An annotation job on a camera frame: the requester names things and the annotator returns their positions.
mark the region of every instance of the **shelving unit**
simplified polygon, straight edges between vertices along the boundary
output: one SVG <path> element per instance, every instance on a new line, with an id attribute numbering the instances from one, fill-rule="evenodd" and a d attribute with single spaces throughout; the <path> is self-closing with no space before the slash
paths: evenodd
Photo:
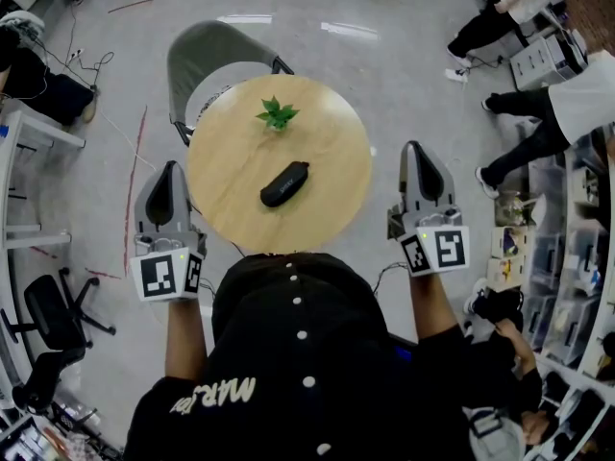
<path id="1" fill-rule="evenodd" d="M 612 135 L 613 126 L 610 125 L 603 129 L 604 138 L 608 138 Z M 562 272 L 561 277 L 556 289 L 554 289 L 553 285 L 551 286 L 551 293 L 556 294 L 555 305 L 553 312 L 553 316 L 551 317 L 551 322 L 549 326 L 548 336 L 545 339 L 545 345 L 542 348 L 541 352 L 537 354 L 537 361 L 539 370 L 542 375 L 547 374 L 550 371 L 557 372 L 561 378 L 569 384 L 570 389 L 566 393 L 564 400 L 557 410 L 557 414 L 562 413 L 562 409 L 565 408 L 565 404 L 569 401 L 573 394 L 576 391 L 584 391 L 587 389 L 591 389 L 595 391 L 604 401 L 604 407 L 600 412 L 600 415 L 594 420 L 591 427 L 585 432 L 582 438 L 578 441 L 578 444 L 573 449 L 571 454 L 566 458 L 566 461 L 572 461 L 575 456 L 578 454 L 578 451 L 583 447 L 583 445 L 587 442 L 587 440 L 592 436 L 597 426 L 600 424 L 604 415 L 608 411 L 608 408 L 615 405 L 615 387 L 613 384 L 606 384 L 603 382 L 599 382 L 595 379 L 599 362 L 603 357 L 603 348 L 602 348 L 602 339 L 609 331 L 615 331 L 615 162 L 612 159 L 607 158 L 608 165 L 608 179 L 609 179 L 609 192 L 610 192 L 610 227 L 606 227 L 605 229 L 609 232 L 608 235 L 608 254 L 606 258 L 605 272 L 603 275 L 603 288 L 601 291 L 596 292 L 594 290 L 590 291 L 590 296 L 588 297 L 586 292 L 578 289 L 577 287 L 581 287 L 578 282 L 578 267 L 579 263 L 582 262 L 582 259 L 579 260 L 579 255 L 574 255 L 571 253 L 571 245 L 573 243 L 573 237 L 575 236 L 575 229 L 578 227 L 593 227 L 596 233 L 600 232 L 600 228 L 596 226 L 595 222 L 588 222 L 588 212 L 582 206 L 578 206 L 573 199 L 573 170 L 576 167 L 576 152 L 573 149 L 569 149 L 565 153 L 565 176 L 563 180 L 562 186 L 562 195 L 565 196 L 565 201 L 562 200 L 562 205 L 565 207 L 565 241 L 564 241 L 564 257 L 562 263 Z M 543 176 L 541 171 L 545 169 L 545 164 L 542 164 L 542 169 L 539 166 L 534 165 L 534 169 L 532 170 L 532 166 L 530 166 L 530 191 L 532 193 L 540 194 L 541 191 L 539 186 L 536 186 L 536 180 L 532 179 L 533 176 Z M 548 161 L 548 167 L 553 168 L 555 166 L 552 160 Z M 556 231 L 555 227 L 548 227 L 546 232 L 553 233 Z M 598 243 L 595 243 L 595 246 L 592 251 L 598 250 Z M 533 259 L 533 246 L 529 247 L 528 256 L 527 256 L 527 268 L 530 269 L 532 267 L 532 259 Z M 532 281 L 531 278 L 532 271 L 527 271 L 527 279 L 522 286 L 522 290 L 526 294 L 526 302 L 528 301 L 528 296 L 538 295 L 538 298 L 547 298 L 548 292 L 546 291 L 547 286 L 543 286 L 540 290 L 540 286 L 536 286 L 536 283 L 542 283 L 540 281 Z M 557 322 L 557 310 L 562 309 L 562 307 L 569 306 L 570 300 L 576 294 L 583 296 L 587 302 L 591 300 L 592 297 L 595 299 L 597 311 L 596 317 L 594 319 L 593 325 L 589 325 L 589 337 L 587 338 L 587 334 L 585 334 L 585 339 L 587 339 L 587 344 L 584 347 L 584 350 L 577 355 L 576 360 L 568 361 L 568 365 L 564 363 L 564 361 L 560 361 L 556 359 L 556 355 L 553 355 L 553 351 L 556 348 L 556 338 L 561 337 L 561 334 L 555 333 L 555 327 L 559 327 L 562 329 L 562 322 Z M 536 302 L 531 303 L 530 305 L 537 306 Z M 564 333 L 568 341 L 572 335 L 568 333 Z M 560 422 L 565 422 L 565 418 L 561 418 Z M 553 454 L 553 440 L 546 443 L 543 446 L 536 447 L 526 454 L 526 460 L 533 460 L 538 454 L 540 454 L 543 458 L 547 460 L 555 459 L 556 456 Z"/>

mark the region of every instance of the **table top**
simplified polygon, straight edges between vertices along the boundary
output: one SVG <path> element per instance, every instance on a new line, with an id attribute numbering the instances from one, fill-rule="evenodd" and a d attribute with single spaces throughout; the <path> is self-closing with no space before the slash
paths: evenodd
<path id="1" fill-rule="evenodd" d="M 300 112 L 283 132 L 256 118 L 261 99 Z M 260 191 L 293 160 L 309 176 L 286 203 L 265 206 Z M 203 217 L 223 237 L 258 253 L 288 254 L 333 239 L 360 209 L 372 172 L 358 115 L 325 85 L 295 75 L 267 75 L 222 94 L 190 142 L 188 187 Z"/>

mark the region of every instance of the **concrete floor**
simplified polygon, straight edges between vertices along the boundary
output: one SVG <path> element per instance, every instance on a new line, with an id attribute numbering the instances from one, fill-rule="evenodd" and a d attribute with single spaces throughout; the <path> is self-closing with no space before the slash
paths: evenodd
<path id="1" fill-rule="evenodd" d="M 13 290 L 20 296 L 34 278 L 63 265 L 72 270 L 75 293 L 88 270 L 112 276 L 101 277 L 101 286 L 86 299 L 86 308 L 104 323 L 115 324 L 117 335 L 86 326 L 94 348 L 62 377 L 63 387 L 99 409 L 101 428 L 110 440 L 124 444 L 136 403 L 162 376 L 166 306 L 141 304 L 124 268 L 131 173 L 135 165 L 134 199 L 153 171 L 141 161 L 135 164 L 130 146 L 103 113 L 135 144 L 147 108 L 139 154 L 158 167 L 170 159 L 184 164 L 187 150 L 168 120 L 165 57 L 173 38 L 195 22 L 243 15 L 238 20 L 253 23 L 237 27 L 277 50 L 297 74 L 330 86 L 356 109 L 376 149 L 372 185 L 355 221 L 321 250 L 346 261 L 370 283 L 375 283 L 381 268 L 403 258 L 397 244 L 385 238 L 386 210 L 399 201 L 401 147 L 416 139 L 440 156 L 455 178 L 456 200 L 471 233 L 470 269 L 444 277 L 449 296 L 460 306 L 474 281 L 485 274 L 493 226 L 493 203 L 476 184 L 474 170 L 504 150 L 503 136 L 480 100 L 513 88 L 506 65 L 473 71 L 466 86 L 443 76 L 446 67 L 454 66 L 445 46 L 476 14 L 475 1 L 154 0 L 108 13 L 135 1 L 139 0 L 86 0 L 75 8 L 72 48 L 86 49 L 83 63 L 91 66 L 106 52 L 115 53 L 98 79 L 102 91 L 98 114 L 90 125 L 76 129 L 75 134 L 86 138 L 83 150 L 57 144 L 52 150 L 19 155 L 15 183 L 29 200 L 12 201 L 9 214 L 12 224 L 39 220 L 44 232 L 68 229 L 73 235 L 69 246 L 43 248 L 49 255 L 13 252 L 17 274 Z M 332 33 L 323 30 L 330 28 L 324 23 L 355 26 L 360 32 Z M 72 24 L 66 10 L 47 37 L 49 50 L 61 58 Z M 498 51 L 496 46 L 482 56 Z M 61 70 L 56 62 L 50 63 L 54 71 Z M 79 73 L 93 79 L 92 72 Z M 220 86 L 263 73 L 267 70 L 259 65 L 244 64 L 216 72 L 191 101 L 188 122 L 196 121 L 200 105 Z M 198 214 L 194 223 L 209 235 L 205 277 L 217 286 L 240 255 Z M 132 213 L 128 227 L 130 256 Z M 390 331 L 413 338 L 406 272 L 387 274 L 379 301 Z M 203 304 L 208 303 L 210 297 L 204 294 Z M 35 353 L 42 352 L 35 336 L 31 342 Z"/>

